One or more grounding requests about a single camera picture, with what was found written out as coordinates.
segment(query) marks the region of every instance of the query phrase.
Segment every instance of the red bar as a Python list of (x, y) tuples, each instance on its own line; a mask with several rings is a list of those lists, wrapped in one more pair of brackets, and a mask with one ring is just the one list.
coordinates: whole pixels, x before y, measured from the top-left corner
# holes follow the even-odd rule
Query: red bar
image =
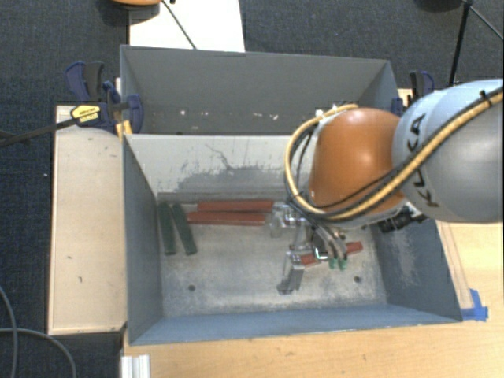
[(224, 200), (198, 203), (198, 211), (271, 213), (273, 200)]
[(346, 254), (347, 255), (358, 254), (363, 249), (364, 249), (364, 247), (362, 246), (361, 241), (355, 241), (352, 243), (348, 243), (346, 245)]
[(255, 226), (264, 225), (266, 217), (260, 213), (193, 211), (187, 213), (187, 222), (189, 224)]

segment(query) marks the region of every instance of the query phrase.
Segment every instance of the blue clamp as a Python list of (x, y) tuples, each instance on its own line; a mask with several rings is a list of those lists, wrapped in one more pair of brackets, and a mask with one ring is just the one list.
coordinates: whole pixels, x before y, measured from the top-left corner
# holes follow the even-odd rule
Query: blue clamp
[(469, 288), (471, 293), (473, 308), (461, 309), (462, 319), (464, 321), (483, 321), (488, 319), (488, 307), (481, 304), (480, 295), (477, 290)]
[(413, 94), (409, 97), (408, 106), (419, 98), (422, 98), (434, 91), (434, 79), (428, 72), (421, 72), (418, 70), (416, 72), (411, 72), (409, 74), (409, 79), (411, 80), (411, 89), (413, 90)]
[(404, 102), (402, 101), (402, 98), (397, 97), (392, 99), (392, 105), (391, 105), (391, 112), (394, 115), (397, 115), (398, 117), (401, 117), (406, 108), (404, 107)]
[[(129, 120), (133, 133), (140, 133), (143, 124), (143, 106), (137, 94), (129, 95), (121, 103), (117, 89), (110, 81), (102, 83), (103, 63), (83, 61), (72, 63), (65, 70), (65, 82), (69, 90), (77, 97), (79, 103), (92, 102), (100, 108), (99, 118), (86, 123), (76, 122), (80, 127), (93, 127), (115, 134), (116, 125)], [(106, 102), (100, 97), (100, 90), (106, 93)]]

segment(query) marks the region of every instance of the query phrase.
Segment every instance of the black wire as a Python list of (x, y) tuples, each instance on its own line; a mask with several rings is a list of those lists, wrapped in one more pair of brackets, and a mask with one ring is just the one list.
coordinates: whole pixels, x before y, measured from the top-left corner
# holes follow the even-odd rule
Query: black wire
[[(479, 104), (481, 104), (482, 102), (484, 101), (488, 101), (488, 99), (492, 96), (495, 96), (499, 93), (502, 92), (502, 87), (500, 88), (497, 88), (496, 90), (493, 90), (492, 92), (486, 94), (486, 93), (482, 93), (482, 96), (480, 98), (478, 98), (476, 101), (472, 102), (471, 104), (467, 105), (465, 108), (463, 108), (462, 110), (458, 111), (456, 114), (454, 114), (452, 117), (450, 117), (450, 119), (446, 120), (443, 124), (441, 124), (422, 144), (420, 144), (414, 151), (411, 152), (410, 156), (408, 156), (407, 159), (405, 159), (401, 164), (399, 164), (398, 166), (394, 167), (383, 179), (382, 179), (382, 182), (377, 185), (374, 189), (372, 189), (370, 192), (368, 192), (368, 194), (366, 194), (363, 198), (357, 200), (356, 202), (342, 208), (342, 209), (338, 209), (338, 210), (333, 210), (331, 212), (327, 212), (327, 213), (323, 213), (323, 214), (318, 214), (318, 213), (313, 213), (313, 212), (306, 212), (305, 210), (302, 210), (301, 213), (304, 213), (304, 214), (307, 214), (310, 216), (310, 217), (314, 217), (316, 219), (324, 219), (324, 218), (329, 218), (329, 217), (334, 217), (334, 216), (338, 216), (340, 215), (341, 213), (345, 213), (347, 212), (348, 210), (352, 210), (354, 207), (356, 206), (359, 206), (361, 203), (365, 202), (368, 198), (372, 197), (376, 192), (380, 191), (381, 189), (383, 189), (387, 184), (390, 183), (390, 181), (399, 173), (401, 172), (417, 155), (418, 153), (424, 148), (425, 145), (427, 145), (430, 141), (432, 141), (432, 139), (434, 139), (441, 130), (443, 130), (448, 124), (452, 123), (454, 121), (454, 119), (460, 117), (463, 113), (466, 113), (468, 111), (470, 111), (471, 109), (473, 109), (475, 106), (478, 106)], [(431, 155), (433, 155), (436, 150), (439, 148), (440, 146), (436, 147), (430, 154), (429, 154), (429, 157)], [(405, 181), (403, 181), (403, 183), (401, 183), (399, 186), (397, 186), (393, 191), (391, 191), (391, 193), (389, 194), (390, 195), (393, 195), (395, 192), (397, 192), (401, 186), (407, 181), (407, 179)], [(295, 203), (295, 200), (296, 198), (294, 197), (294, 195), (292, 194), (292, 191), (291, 189), (288, 187), (288, 183), (286, 182), (286, 186), (287, 186), (287, 194), (289, 195), (289, 202), (293, 202)], [(367, 213), (368, 211), (372, 210), (372, 209), (375, 209), (377, 206), (379, 206), (383, 201), (387, 200), (387, 198), (384, 198), (383, 200), (379, 200), (378, 202), (376, 202), (375, 204), (373, 204), (372, 206), (368, 207), (367, 209), (364, 209), (356, 214), (354, 214), (353, 216), (350, 216), (350, 217), (345, 217), (345, 218), (342, 218), (340, 219), (339, 221), (350, 221), (350, 220), (353, 220), (359, 216), (361, 216), (362, 214), (364, 213)], [(299, 211), (301, 209), (301, 206), (299, 206), (297, 203), (295, 203), (295, 208)]]
[(2, 286), (0, 286), (0, 297), (2, 297), (4, 304), (6, 304), (7, 313), (9, 314), (10, 318), (10, 325), (12, 326), (10, 331), (13, 333), (13, 367), (10, 371), (10, 377), (16, 378), (17, 359), (19, 354), (19, 339), (17, 333), (19, 332), (19, 329), (17, 328), (13, 307), (10, 305), (9, 298), (7, 297), (7, 294), (3, 291)]
[(303, 148), (301, 150), (301, 154), (299, 155), (298, 167), (296, 169), (296, 185), (299, 185), (299, 177), (300, 177), (300, 173), (301, 173), (302, 159), (305, 156), (306, 149), (308, 148), (308, 145), (312, 139), (312, 136), (313, 136), (313, 130), (310, 130), (308, 133), (308, 139), (305, 141), (305, 145), (303, 146)]
[(173, 20), (175, 20), (176, 24), (179, 26), (180, 30), (182, 31), (183, 35), (186, 37), (187, 41), (191, 44), (192, 48), (194, 50), (198, 50), (195, 44), (193, 44), (191, 38), (189, 38), (189, 35), (187, 34), (186, 30), (183, 29), (182, 24), (179, 22), (179, 19), (176, 17), (175, 13), (170, 9), (169, 5), (166, 3), (165, 0), (162, 0), (163, 5), (166, 7), (166, 9), (169, 11), (170, 14), (172, 14)]
[(10, 322), (12, 325), (11, 328), (0, 328), (0, 334), (6, 334), (6, 333), (13, 334), (13, 367), (12, 367), (11, 374), (10, 374), (11, 378), (16, 377), (17, 359), (18, 359), (18, 352), (19, 352), (18, 333), (36, 336), (36, 337), (48, 340), (49, 342), (54, 344), (57, 348), (59, 348), (61, 350), (61, 352), (66, 356), (67, 360), (69, 361), (70, 368), (72, 369), (72, 378), (77, 378), (76, 363), (74, 362), (73, 357), (70, 354), (70, 352), (68, 351), (68, 349), (61, 342), (56, 340), (54, 337), (46, 335), (45, 333), (33, 331), (31, 329), (18, 328), (17, 324), (16, 324), (16, 318), (14, 316), (13, 307), (10, 305), (10, 301), (7, 298), (7, 295), (3, 291), (1, 286), (0, 286), (0, 297), (2, 297), (3, 302), (6, 304), (7, 312), (9, 314)]
[(481, 14), (477, 9), (475, 9), (473, 6), (470, 6), (469, 9), (475, 13), (480, 20), (484, 22), (485, 25), (487, 25), (502, 41), (504, 41), (504, 38), (502, 37), (502, 34), (497, 30), (496, 27), (494, 27), (490, 21), (488, 21), (485, 17), (483, 17), (483, 14)]

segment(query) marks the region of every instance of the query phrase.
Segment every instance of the metal stand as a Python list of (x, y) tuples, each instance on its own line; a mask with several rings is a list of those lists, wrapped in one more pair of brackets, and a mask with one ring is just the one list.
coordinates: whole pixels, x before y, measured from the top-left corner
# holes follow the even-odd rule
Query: metal stand
[(448, 80), (448, 87), (452, 87), (455, 81), (455, 73), (457, 72), (458, 59), (460, 57), (460, 51), (462, 48), (462, 41), (465, 34), (465, 26), (467, 25), (467, 17), (469, 15), (469, 10), (473, 5), (473, 0), (464, 0), (464, 11), (462, 13), (462, 20), (460, 23), (460, 29), (458, 30), (457, 46), (455, 47), (454, 61), (451, 65), (450, 79)]

